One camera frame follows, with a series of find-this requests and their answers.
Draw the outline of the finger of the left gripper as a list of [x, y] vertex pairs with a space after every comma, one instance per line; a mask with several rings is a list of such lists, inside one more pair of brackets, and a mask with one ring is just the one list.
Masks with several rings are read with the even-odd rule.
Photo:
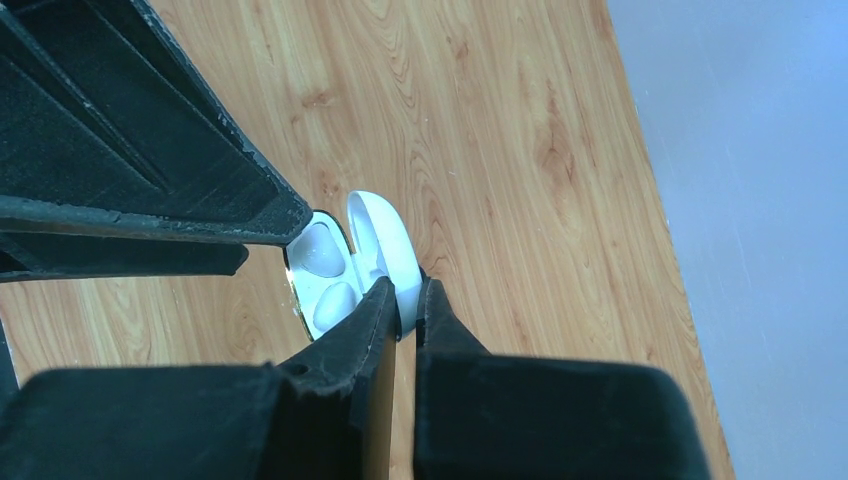
[[147, 1], [1, 5], [1, 226], [283, 245], [308, 203]]
[[248, 258], [240, 244], [145, 239], [1, 234], [3, 283], [150, 276], [231, 276]]

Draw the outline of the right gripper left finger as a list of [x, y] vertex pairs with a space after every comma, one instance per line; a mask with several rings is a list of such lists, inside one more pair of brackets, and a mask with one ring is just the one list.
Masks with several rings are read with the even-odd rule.
[[281, 364], [55, 369], [1, 417], [5, 479], [385, 479], [394, 285]]

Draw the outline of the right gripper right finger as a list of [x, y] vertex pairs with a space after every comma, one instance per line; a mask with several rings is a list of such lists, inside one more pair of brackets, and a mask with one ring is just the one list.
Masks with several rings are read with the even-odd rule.
[[418, 479], [707, 479], [689, 402], [665, 371], [498, 355], [427, 279], [416, 324]]

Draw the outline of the white earbud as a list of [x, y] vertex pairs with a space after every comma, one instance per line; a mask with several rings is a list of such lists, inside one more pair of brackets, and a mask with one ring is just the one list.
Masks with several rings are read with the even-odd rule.
[[288, 248], [288, 258], [291, 267], [321, 278], [338, 277], [346, 269], [342, 252], [324, 223], [307, 227]]
[[326, 332], [348, 316], [357, 305], [357, 294], [346, 282], [330, 285], [318, 299], [313, 311], [313, 325]]

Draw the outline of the white earbud charging case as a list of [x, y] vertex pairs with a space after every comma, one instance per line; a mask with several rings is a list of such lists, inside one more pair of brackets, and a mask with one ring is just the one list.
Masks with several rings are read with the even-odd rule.
[[313, 325], [312, 316], [318, 299], [330, 285], [337, 282], [350, 284], [357, 294], [358, 305], [374, 283], [386, 277], [394, 285], [400, 315], [397, 336], [403, 338], [415, 328], [423, 285], [423, 274], [404, 222], [388, 200], [363, 190], [349, 193], [346, 213], [348, 230], [342, 228], [336, 217], [320, 210], [313, 213], [305, 227], [315, 223], [329, 227], [346, 263], [342, 275], [321, 278], [290, 266], [288, 248], [305, 229], [283, 250], [287, 278], [307, 334], [316, 341], [329, 331], [319, 332]]

